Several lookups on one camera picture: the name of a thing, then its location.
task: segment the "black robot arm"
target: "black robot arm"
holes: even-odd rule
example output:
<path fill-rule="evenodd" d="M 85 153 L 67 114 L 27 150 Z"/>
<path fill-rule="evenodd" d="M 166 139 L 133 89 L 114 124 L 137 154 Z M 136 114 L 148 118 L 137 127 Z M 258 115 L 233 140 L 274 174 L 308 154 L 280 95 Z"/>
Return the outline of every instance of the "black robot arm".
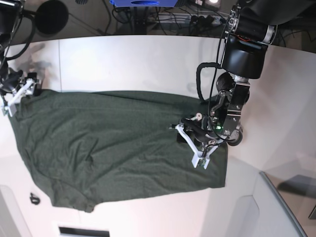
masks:
<path fill-rule="evenodd" d="M 194 126 L 183 119 L 173 126 L 194 151 L 194 167 L 207 168 L 209 156 L 220 144 L 227 142 L 236 146 L 241 142 L 241 110 L 250 96 L 249 80 L 260 78 L 267 49 L 277 34 L 277 25 L 295 18 L 313 3 L 311 0 L 240 0 L 233 6 L 222 34 L 225 49 L 221 62 L 202 63 L 197 68 L 197 91 L 202 103 L 205 100 L 200 90 L 201 69 L 216 68 L 210 95 L 217 69 L 226 71 L 217 79 L 218 95 L 215 100 L 209 99 L 207 114 L 197 113 L 187 118 Z M 197 144 L 202 147 L 201 151 L 195 147 Z"/>
<path fill-rule="evenodd" d="M 34 18 L 23 11 L 23 0 L 1 0 L 0 1 L 0 107 L 4 115 L 13 116 L 16 112 L 15 103 L 24 95 L 34 95 L 40 81 L 36 73 L 28 73 L 23 76 L 23 71 L 15 72 L 8 66 L 8 61 L 20 57 L 29 46 L 34 34 Z M 16 55 L 7 57 L 11 41 L 20 26 L 21 19 L 27 17 L 32 22 L 32 31 L 24 48 Z M 9 101 L 5 95 L 12 94 Z"/>

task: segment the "white table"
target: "white table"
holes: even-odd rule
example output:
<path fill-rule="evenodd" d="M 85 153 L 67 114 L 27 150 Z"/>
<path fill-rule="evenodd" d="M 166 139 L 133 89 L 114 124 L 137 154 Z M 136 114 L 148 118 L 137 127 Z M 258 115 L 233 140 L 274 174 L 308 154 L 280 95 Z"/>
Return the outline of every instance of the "white table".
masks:
<path fill-rule="evenodd" d="M 196 68 L 215 61 L 217 43 L 217 39 L 174 36 L 53 40 L 31 44 L 11 66 L 37 71 L 45 88 L 62 92 L 146 90 L 197 98 Z M 10 54 L 22 47 L 12 47 Z M 284 180 L 304 173 L 302 167 L 315 170 L 310 158 L 316 153 L 315 60 L 311 53 L 269 47 L 262 77 L 250 82 L 250 99 L 242 111 L 244 140 L 229 148 L 226 188 L 103 203 L 91 214 L 54 208 L 21 161 L 7 118 L 0 118 L 0 185 L 13 190 L 34 237 L 57 236 L 57 226 L 110 230 L 112 237 L 226 236 L 238 198 L 254 194 L 258 170 Z M 202 71 L 205 98 L 213 72 Z M 284 171 L 289 162 L 291 170 Z M 39 206 L 30 204 L 30 191 L 41 197 Z M 276 227 L 276 233 L 291 228 L 287 222 L 284 225 Z"/>

